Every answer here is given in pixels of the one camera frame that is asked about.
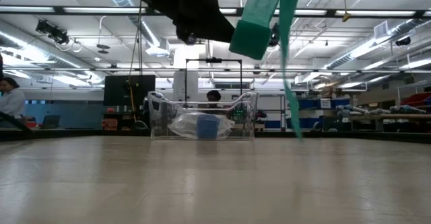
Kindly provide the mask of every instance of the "laptop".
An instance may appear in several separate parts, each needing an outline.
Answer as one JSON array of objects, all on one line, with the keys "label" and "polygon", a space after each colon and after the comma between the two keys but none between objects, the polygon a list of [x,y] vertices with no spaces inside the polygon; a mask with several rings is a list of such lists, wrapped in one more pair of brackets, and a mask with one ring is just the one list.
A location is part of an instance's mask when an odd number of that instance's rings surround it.
[{"label": "laptop", "polygon": [[57,115],[45,116],[43,118],[43,123],[40,128],[43,130],[57,129],[59,127],[59,123],[60,123],[60,116],[57,116]]}]

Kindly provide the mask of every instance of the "white shirt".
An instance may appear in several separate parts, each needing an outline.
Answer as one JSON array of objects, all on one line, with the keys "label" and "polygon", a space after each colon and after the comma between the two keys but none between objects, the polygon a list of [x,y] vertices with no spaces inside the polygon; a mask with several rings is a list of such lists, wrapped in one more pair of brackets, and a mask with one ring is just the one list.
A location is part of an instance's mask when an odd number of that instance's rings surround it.
[{"label": "white shirt", "polygon": [[0,112],[21,118],[26,106],[26,97],[19,89],[13,89],[0,97]]}]

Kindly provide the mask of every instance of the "computer monitor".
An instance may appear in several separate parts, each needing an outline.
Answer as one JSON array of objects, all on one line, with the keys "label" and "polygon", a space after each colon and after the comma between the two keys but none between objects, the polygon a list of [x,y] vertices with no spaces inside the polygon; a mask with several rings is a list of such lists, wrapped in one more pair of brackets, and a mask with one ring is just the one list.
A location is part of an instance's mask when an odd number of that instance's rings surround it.
[{"label": "computer monitor", "polygon": [[106,76],[103,104],[105,106],[131,106],[132,92],[133,104],[141,106],[148,92],[155,89],[155,75]]}]

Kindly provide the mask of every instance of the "plastic bag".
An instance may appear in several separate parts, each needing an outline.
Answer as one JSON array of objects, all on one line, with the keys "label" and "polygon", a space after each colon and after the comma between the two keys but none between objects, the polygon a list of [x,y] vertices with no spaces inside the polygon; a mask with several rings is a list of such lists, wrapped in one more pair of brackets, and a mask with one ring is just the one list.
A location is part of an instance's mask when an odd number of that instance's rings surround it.
[{"label": "plastic bag", "polygon": [[216,140],[228,137],[234,125],[235,122],[225,116],[191,112],[175,118],[168,128],[188,139]]}]

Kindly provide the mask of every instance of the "clear plastic box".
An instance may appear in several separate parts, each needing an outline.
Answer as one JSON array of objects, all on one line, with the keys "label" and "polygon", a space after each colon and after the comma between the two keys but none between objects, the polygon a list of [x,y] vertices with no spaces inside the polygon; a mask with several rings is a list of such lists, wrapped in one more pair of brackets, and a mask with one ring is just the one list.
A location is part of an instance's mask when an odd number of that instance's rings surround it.
[{"label": "clear plastic box", "polygon": [[151,138],[254,139],[258,97],[257,92],[249,91],[233,102],[172,102],[151,91],[147,97]]}]

